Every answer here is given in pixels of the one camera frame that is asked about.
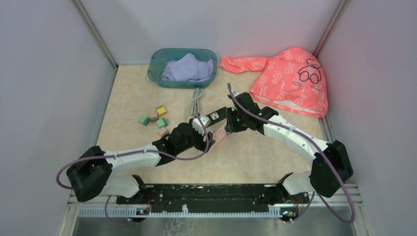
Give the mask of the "pink power strip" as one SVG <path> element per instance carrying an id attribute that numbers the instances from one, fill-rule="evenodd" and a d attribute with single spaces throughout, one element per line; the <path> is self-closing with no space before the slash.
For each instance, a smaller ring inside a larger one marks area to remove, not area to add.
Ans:
<path id="1" fill-rule="evenodd" d="M 219 144 L 226 136 L 227 132 L 225 130 L 226 122 L 224 122 L 212 135 L 210 148 L 214 147 L 215 145 Z"/>

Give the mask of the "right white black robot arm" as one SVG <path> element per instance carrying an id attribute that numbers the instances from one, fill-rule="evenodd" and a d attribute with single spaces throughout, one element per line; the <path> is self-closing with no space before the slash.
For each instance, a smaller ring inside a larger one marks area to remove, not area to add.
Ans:
<path id="1" fill-rule="evenodd" d="M 340 141 L 329 143 L 303 132 L 276 110 L 260 109 L 247 92 L 233 92 L 228 97 L 233 101 L 227 110 L 229 133 L 257 131 L 283 143 L 310 165 L 309 171 L 288 173 L 278 181 L 274 190 L 280 201 L 289 203 L 296 194 L 313 191 L 330 198 L 353 175 L 347 150 Z"/>

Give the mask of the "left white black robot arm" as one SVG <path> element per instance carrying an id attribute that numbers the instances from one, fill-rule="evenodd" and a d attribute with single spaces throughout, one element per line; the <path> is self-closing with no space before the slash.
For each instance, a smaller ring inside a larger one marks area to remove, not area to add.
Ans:
<path id="1" fill-rule="evenodd" d="M 77 201 L 87 202 L 97 196 L 124 197 L 140 204 L 148 191 L 138 175 L 121 173 L 142 167 L 157 167 L 174 160 L 186 160 L 179 155 L 195 148 L 206 154 L 213 144 L 213 134 L 198 120 L 180 123 L 172 132 L 144 147 L 124 151 L 103 151 L 90 147 L 77 161 L 64 168 Z"/>

